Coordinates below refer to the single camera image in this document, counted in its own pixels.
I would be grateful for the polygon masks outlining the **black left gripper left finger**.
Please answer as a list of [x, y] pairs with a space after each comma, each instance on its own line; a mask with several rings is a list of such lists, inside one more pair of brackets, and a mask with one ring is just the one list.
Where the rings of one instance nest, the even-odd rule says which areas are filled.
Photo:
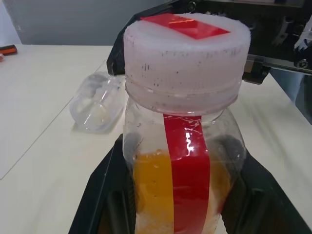
[[136, 205], [123, 136], [89, 177], [68, 234], [135, 234]]

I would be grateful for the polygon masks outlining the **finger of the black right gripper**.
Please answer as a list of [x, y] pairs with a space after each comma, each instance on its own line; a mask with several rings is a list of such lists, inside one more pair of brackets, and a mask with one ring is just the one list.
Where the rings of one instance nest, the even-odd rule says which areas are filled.
[[262, 84], [270, 68], [259, 62], [246, 62], [242, 79], [252, 84]]
[[110, 75], [125, 74], [123, 36], [126, 28], [129, 25], [149, 16], [155, 16], [164, 13], [177, 14], [183, 7], [185, 7], [185, 0], [172, 0], [170, 2], [163, 3], [161, 5], [134, 14], [117, 35], [117, 38], [106, 62], [108, 73]]

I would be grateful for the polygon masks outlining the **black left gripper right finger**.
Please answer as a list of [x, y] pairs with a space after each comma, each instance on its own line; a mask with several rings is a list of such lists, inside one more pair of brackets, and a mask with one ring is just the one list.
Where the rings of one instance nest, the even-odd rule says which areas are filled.
[[221, 215], [227, 234], [312, 234], [273, 175], [250, 154]]

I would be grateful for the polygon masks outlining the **clear bottle with orange drink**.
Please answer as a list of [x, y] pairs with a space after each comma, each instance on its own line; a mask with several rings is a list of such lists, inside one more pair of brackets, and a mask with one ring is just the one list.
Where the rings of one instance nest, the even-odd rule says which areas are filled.
[[123, 155], [134, 181], [135, 234], [214, 234], [246, 148], [229, 109], [181, 117], [129, 99]]

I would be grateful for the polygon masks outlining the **white bottle cap red tape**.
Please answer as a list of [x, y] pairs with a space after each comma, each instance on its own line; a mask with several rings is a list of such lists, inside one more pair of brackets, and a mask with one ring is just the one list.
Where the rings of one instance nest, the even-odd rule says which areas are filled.
[[219, 112], [237, 100], [251, 33], [240, 21], [163, 14], [123, 36], [126, 91], [142, 107], [172, 115]]

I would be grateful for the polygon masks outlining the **clear wine glass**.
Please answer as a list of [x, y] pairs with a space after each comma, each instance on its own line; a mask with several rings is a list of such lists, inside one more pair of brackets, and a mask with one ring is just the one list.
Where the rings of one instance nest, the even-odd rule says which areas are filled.
[[125, 105], [125, 76], [97, 71], [80, 85], [70, 104], [70, 114], [80, 129], [103, 133], [113, 126]]

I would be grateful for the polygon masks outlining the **orange and black utility knife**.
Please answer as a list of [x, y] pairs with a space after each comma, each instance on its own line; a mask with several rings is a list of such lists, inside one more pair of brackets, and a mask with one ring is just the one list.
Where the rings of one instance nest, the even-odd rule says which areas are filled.
[[18, 53], [17, 47], [13, 44], [0, 47], [0, 54], [4, 56], [14, 55], [17, 53]]

